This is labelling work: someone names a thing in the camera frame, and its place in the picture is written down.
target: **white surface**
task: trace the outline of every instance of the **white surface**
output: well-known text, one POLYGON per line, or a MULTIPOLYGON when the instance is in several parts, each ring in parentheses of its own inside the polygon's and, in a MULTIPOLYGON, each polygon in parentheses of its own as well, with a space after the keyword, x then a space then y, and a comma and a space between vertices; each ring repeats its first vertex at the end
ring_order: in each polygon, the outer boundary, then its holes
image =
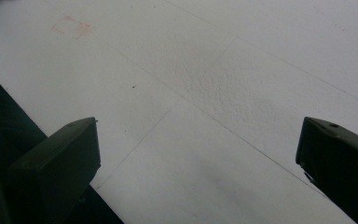
POLYGON ((0 83, 47 135, 96 117, 126 223, 352 223, 295 155, 305 116, 358 133, 358 2, 0 1, 0 83))

